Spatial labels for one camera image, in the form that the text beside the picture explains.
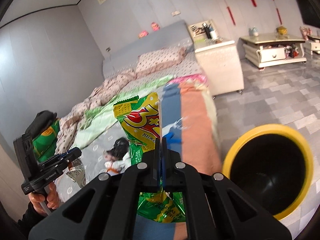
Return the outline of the person's left hand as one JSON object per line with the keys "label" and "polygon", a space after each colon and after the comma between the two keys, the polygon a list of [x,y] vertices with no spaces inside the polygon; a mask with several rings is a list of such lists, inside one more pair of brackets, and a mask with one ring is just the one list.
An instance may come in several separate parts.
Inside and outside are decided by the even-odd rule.
{"label": "person's left hand", "polygon": [[31,201],[35,211],[42,216],[46,216],[46,210],[42,207],[41,203],[46,202],[47,208],[49,210],[56,210],[60,206],[60,198],[56,190],[56,185],[52,182],[48,185],[48,193],[45,197],[39,193],[30,193],[28,194],[29,200]]}

